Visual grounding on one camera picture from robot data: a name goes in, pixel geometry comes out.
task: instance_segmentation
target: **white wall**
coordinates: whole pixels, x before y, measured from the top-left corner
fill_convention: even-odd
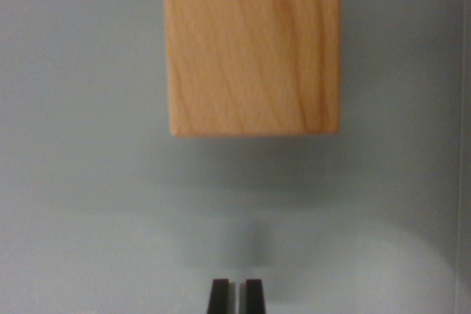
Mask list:
[[[0,0],[0,313],[453,313],[463,0],[343,0],[311,138],[171,138],[162,9]]]

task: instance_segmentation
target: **wooden block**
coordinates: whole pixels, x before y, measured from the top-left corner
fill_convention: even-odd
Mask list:
[[[171,132],[335,133],[340,0],[165,0]]]

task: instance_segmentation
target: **light gray surface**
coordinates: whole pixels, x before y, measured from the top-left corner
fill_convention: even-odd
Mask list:
[[[171,138],[162,9],[0,0],[0,313],[453,313],[463,0],[343,0],[312,138]]]

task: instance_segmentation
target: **wood grain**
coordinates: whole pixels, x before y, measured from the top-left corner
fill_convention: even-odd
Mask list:
[[[171,133],[334,133],[340,0],[165,0]]]

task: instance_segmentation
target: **black clamp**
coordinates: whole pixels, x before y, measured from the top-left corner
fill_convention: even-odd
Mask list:
[[[228,279],[213,280],[207,314],[236,313],[236,284]],[[238,314],[266,314],[261,279],[248,279],[239,287]]]

